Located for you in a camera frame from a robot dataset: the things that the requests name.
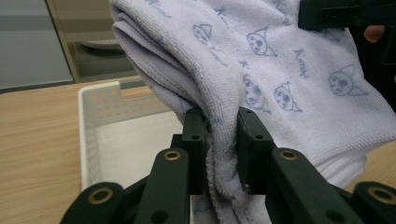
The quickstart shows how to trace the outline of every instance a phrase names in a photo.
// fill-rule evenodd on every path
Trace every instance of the white plastic bin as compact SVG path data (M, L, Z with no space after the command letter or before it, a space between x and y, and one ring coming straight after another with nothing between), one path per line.
M149 174L157 153L182 132L175 114L154 95L121 96L121 88L143 85L110 82L78 92L82 190L103 181L129 187Z

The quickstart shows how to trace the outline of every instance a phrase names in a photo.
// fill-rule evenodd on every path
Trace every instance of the towel fold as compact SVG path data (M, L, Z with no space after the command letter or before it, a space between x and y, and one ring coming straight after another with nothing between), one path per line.
M239 106L339 187L396 137L348 29L299 29L299 2L111 0L114 34L149 87L180 120L197 105L211 124L210 192L192 198L196 223L269 222L264 197L242 191L236 172Z

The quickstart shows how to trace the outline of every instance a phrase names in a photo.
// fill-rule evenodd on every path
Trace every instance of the towel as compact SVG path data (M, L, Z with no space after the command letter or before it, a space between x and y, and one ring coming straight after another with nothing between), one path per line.
M298 0L110 5L114 34L148 86L181 121L200 106L210 122L209 192L192 197L195 223L270 222L264 197L244 192L236 172L239 106L339 187L363 172L366 152L395 139L396 116L364 80L348 29L299 29Z

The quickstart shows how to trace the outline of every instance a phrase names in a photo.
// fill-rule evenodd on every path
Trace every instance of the wooden table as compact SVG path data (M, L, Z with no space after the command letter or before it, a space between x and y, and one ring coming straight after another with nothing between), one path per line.
M92 84L0 95L0 223L59 223L78 196L77 92ZM395 161L396 141L370 153L358 179L396 188Z

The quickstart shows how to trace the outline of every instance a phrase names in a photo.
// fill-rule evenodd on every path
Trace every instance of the black bracket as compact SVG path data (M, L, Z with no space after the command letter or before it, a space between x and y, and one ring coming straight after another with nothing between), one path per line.
M395 0L301 0L298 26L305 30L385 25L389 29L382 64L396 64Z
M396 223L396 189L366 182L348 193L327 183L300 152L276 147L253 111L240 107L237 122L241 185L266 195L272 223ZM191 109L183 134L157 155L148 177L127 189L107 182L85 189L62 223L189 223L190 195L207 194L205 130L202 111Z

